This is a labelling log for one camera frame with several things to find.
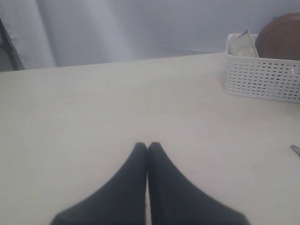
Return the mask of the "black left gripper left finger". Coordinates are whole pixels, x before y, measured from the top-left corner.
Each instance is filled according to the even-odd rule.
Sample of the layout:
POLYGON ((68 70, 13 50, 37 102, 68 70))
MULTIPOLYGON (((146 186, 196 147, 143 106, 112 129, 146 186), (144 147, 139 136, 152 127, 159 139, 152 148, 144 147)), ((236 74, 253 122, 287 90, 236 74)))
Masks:
POLYGON ((98 191, 58 213, 53 225, 144 225, 147 147, 138 142, 122 167, 98 191))

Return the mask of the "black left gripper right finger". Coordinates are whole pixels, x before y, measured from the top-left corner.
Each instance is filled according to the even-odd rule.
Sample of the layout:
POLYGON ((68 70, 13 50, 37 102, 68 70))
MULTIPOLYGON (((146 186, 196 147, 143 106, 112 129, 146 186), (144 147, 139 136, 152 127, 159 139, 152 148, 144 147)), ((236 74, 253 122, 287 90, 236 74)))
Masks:
POLYGON ((154 225, 248 225, 240 212, 205 194, 172 163, 158 142, 148 147, 148 188, 154 225))

